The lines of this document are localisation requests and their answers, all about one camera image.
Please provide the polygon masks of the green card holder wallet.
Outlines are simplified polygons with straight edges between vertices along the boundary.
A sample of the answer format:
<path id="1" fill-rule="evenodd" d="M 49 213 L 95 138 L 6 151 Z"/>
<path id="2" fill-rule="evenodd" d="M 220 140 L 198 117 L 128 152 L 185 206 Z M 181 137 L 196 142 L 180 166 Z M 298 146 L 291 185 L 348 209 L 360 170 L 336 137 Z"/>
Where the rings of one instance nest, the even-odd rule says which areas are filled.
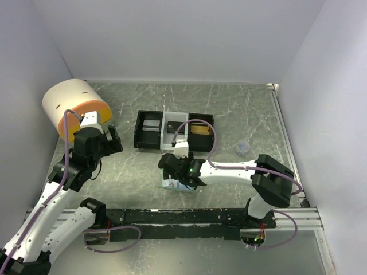
<path id="1" fill-rule="evenodd" d="M 166 190 L 187 193 L 194 193 L 196 191 L 194 188 L 187 187 L 184 184 L 180 183 L 178 180 L 172 179 L 169 175 L 166 174 L 163 175 L 161 185 L 159 187 Z"/>

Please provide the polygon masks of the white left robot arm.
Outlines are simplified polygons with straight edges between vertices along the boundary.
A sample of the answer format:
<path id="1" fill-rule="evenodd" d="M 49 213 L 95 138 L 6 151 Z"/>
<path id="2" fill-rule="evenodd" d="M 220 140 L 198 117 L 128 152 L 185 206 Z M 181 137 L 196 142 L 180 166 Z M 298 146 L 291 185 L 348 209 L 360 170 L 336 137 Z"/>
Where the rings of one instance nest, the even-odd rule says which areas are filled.
<path id="1" fill-rule="evenodd" d="M 122 152 L 116 128 L 110 125 L 108 131 L 110 139 L 95 126 L 75 132 L 73 148 L 65 149 L 34 209 L 1 249 L 1 274 L 48 274 L 52 263 L 79 234 L 106 224 L 105 204 L 87 198 L 72 218 L 52 229 L 67 204 L 92 178 L 102 158 Z"/>

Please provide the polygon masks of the white VIP credit card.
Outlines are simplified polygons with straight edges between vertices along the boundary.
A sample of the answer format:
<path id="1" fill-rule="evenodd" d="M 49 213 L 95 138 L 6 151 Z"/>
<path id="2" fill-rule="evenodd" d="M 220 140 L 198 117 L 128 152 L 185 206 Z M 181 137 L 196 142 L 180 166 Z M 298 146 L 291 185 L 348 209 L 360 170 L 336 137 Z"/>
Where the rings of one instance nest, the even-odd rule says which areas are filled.
<path id="1" fill-rule="evenodd" d="M 164 179 L 161 183 L 161 187 L 170 190 L 183 190 L 185 188 L 183 184 L 174 179 Z"/>

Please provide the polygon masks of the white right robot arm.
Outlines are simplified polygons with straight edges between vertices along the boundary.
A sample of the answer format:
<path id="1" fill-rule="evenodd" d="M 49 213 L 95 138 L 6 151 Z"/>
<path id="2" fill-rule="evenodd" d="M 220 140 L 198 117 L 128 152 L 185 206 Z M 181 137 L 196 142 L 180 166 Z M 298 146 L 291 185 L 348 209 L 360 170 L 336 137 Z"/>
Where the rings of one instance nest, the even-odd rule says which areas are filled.
<path id="1" fill-rule="evenodd" d="M 262 223 L 263 218 L 273 209 L 288 208 L 295 184 L 294 172 L 266 154 L 242 163 L 211 163 L 195 159 L 192 154 L 187 158 L 178 158 L 166 153 L 158 162 L 158 168 L 169 179 L 191 190 L 214 184 L 251 186 L 256 195 L 249 199 L 247 211 L 243 214 L 244 223 L 251 228 Z"/>

